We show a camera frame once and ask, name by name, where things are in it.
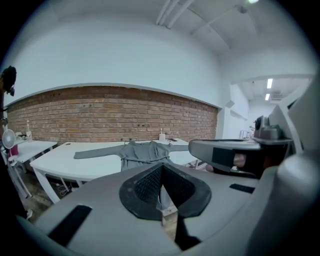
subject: brick wall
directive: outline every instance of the brick wall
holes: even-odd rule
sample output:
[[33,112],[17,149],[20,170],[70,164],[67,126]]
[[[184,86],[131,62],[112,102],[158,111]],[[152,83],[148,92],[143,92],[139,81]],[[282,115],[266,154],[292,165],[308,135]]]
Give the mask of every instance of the brick wall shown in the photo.
[[214,139],[216,107],[166,93],[113,86],[59,89],[8,109],[9,128],[34,140],[119,142],[167,138]]

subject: gray machine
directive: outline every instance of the gray machine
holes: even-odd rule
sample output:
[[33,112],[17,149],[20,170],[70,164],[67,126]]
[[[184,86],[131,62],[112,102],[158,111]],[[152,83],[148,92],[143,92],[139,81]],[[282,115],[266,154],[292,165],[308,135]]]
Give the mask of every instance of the gray machine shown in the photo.
[[[191,141],[190,153],[219,174],[176,164],[140,166],[86,183],[35,227],[19,221],[51,255],[269,254],[320,192],[319,81],[259,117],[253,140]],[[243,172],[254,177],[231,172],[236,153],[251,156]],[[278,155],[281,163],[274,166]],[[162,185],[178,209],[175,241],[155,206]]]

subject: clothing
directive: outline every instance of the clothing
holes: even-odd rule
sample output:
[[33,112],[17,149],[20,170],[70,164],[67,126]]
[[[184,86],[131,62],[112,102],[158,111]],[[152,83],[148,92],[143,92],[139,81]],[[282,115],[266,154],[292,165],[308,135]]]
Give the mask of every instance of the clothing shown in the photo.
[[131,141],[125,145],[76,152],[73,158],[87,159],[117,155],[121,158],[121,171],[125,171],[147,164],[173,164],[169,157],[170,152],[188,150],[188,145],[172,145],[171,143],[166,145],[155,141],[145,143]]

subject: white table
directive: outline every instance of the white table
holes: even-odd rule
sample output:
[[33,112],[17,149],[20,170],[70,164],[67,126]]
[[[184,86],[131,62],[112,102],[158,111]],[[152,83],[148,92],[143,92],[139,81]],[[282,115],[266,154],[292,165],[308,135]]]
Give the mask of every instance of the white table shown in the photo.
[[[188,145],[189,143],[176,138],[177,141],[157,143]],[[57,176],[60,178],[79,181],[91,181],[93,179],[119,173],[121,171],[121,158],[117,155],[107,155],[102,157],[74,159],[75,152],[102,149],[128,144],[129,142],[66,142],[58,146],[54,150],[32,161],[30,165],[33,167],[41,186],[47,193],[53,203],[57,203],[60,199],[52,189],[46,178],[46,174]],[[186,165],[198,160],[192,156],[189,151],[175,151],[169,153],[171,161],[178,165]]]
[[[26,168],[24,163],[27,161],[33,161],[35,160],[35,156],[42,153],[44,154],[45,150],[52,150],[53,146],[56,145],[56,142],[52,141],[37,141],[37,140],[32,140],[32,141],[22,141],[18,143],[18,156],[15,159],[17,161],[17,164],[22,167],[23,171],[26,173]],[[25,183],[21,179],[21,176],[17,170],[17,164],[13,166],[13,169],[21,182],[23,188],[25,191],[29,194],[30,197],[32,197],[31,193],[29,192],[28,188],[26,187]]]

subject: person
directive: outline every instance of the person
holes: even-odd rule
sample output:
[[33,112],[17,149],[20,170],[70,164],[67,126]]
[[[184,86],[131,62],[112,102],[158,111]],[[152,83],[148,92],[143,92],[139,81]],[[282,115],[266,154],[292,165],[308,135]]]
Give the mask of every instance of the person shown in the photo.
[[[6,118],[3,118],[4,111],[4,97],[5,93],[10,94],[13,96],[15,94],[15,89],[13,88],[17,78],[17,71],[16,68],[13,66],[9,66],[6,69],[3,70],[1,76],[0,76],[0,135],[2,139],[3,135],[3,126],[6,126],[8,124],[8,120]],[[6,166],[4,159],[0,157],[0,164],[1,166]],[[6,182],[6,192],[10,193],[11,197],[8,199],[9,211],[13,213],[13,215],[20,215],[21,217],[24,217],[26,219],[29,219],[33,215],[33,211],[31,209],[25,210],[17,190],[15,189],[14,184],[11,181],[11,178],[9,176],[9,173],[7,171],[4,171],[2,173],[2,179],[7,180]]]

